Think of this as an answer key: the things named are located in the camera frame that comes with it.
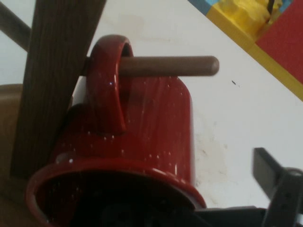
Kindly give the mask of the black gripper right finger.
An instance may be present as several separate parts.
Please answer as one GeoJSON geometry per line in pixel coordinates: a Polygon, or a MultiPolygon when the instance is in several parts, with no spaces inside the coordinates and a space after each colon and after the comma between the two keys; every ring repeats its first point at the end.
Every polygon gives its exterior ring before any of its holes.
{"type": "Polygon", "coordinates": [[[295,227],[303,212],[303,172],[281,166],[264,148],[253,149],[253,176],[270,199],[263,227],[295,227]]]}

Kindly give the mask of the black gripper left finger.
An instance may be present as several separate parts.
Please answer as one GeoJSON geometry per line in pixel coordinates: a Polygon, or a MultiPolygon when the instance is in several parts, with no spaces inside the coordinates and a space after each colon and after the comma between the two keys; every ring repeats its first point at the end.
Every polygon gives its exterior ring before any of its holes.
{"type": "Polygon", "coordinates": [[[111,206],[112,227],[195,227],[192,210],[168,202],[157,205],[120,203],[111,206]]]}

